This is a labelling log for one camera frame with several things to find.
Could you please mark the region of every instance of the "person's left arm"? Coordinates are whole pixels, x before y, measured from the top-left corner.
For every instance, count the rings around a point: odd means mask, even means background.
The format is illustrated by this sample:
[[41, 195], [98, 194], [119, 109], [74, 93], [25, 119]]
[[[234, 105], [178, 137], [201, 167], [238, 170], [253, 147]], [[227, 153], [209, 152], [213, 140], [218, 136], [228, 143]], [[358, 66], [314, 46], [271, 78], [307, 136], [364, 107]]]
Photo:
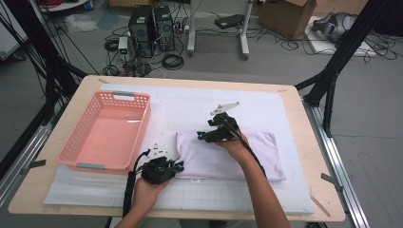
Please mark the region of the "person's left arm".
[[139, 178], [134, 188], [133, 204], [128, 214], [116, 225], [115, 228], [138, 227], [145, 215], [151, 210], [157, 201], [158, 194], [169, 181], [161, 184], [151, 184], [143, 178]]

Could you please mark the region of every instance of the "person's right arm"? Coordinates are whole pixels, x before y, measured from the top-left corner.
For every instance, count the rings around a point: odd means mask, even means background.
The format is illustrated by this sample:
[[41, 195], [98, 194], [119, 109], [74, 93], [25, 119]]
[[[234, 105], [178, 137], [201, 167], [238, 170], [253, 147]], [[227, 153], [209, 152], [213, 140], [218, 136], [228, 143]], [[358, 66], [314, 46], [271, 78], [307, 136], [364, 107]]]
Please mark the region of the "person's right arm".
[[258, 227], [290, 227], [272, 186], [242, 143], [227, 141], [216, 142], [216, 144], [225, 148], [231, 157], [240, 164], [248, 184]]

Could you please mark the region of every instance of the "person's left hand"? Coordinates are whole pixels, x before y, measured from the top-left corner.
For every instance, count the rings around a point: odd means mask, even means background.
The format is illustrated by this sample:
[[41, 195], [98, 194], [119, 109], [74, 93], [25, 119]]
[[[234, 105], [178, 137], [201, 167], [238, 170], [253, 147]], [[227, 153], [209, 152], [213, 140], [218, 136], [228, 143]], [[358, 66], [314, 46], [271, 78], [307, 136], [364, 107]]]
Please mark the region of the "person's left hand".
[[157, 201], [158, 194], [163, 190], [169, 181], [160, 184], [151, 184], [139, 178], [134, 189], [133, 207], [142, 208], [146, 212], [151, 210]]

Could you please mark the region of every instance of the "person's right hand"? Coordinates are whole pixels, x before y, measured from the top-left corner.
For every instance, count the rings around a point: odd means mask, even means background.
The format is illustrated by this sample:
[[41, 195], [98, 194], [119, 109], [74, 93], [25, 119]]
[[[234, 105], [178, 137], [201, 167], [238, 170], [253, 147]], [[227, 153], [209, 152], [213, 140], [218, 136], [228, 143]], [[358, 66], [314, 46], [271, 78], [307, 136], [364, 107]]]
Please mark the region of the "person's right hand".
[[[246, 141], [246, 143], [249, 143], [248, 139], [246, 138], [245, 135], [242, 134], [240, 129], [238, 130], [238, 133]], [[235, 136], [229, 141], [216, 142], [216, 145], [226, 149], [228, 153], [231, 155], [231, 157], [238, 163], [244, 162], [246, 161], [246, 159], [251, 157], [249, 151], [245, 148], [242, 142]]]

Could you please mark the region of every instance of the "white plastic piece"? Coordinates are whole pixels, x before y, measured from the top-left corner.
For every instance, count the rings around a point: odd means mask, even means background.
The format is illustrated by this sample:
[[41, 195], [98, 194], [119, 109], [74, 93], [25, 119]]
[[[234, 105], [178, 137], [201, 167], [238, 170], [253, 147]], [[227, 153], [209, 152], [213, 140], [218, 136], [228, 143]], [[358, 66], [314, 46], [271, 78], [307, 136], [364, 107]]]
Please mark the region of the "white plastic piece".
[[157, 143], [155, 143], [147, 156], [147, 161], [158, 159], [160, 157], [168, 157], [168, 155], [168, 151], [163, 150]]
[[218, 114], [221, 114], [222, 112], [226, 112], [231, 108], [234, 108], [236, 106], [240, 105], [239, 102], [232, 103], [232, 104], [219, 104], [219, 106], [212, 112], [210, 112], [211, 116], [215, 116]]

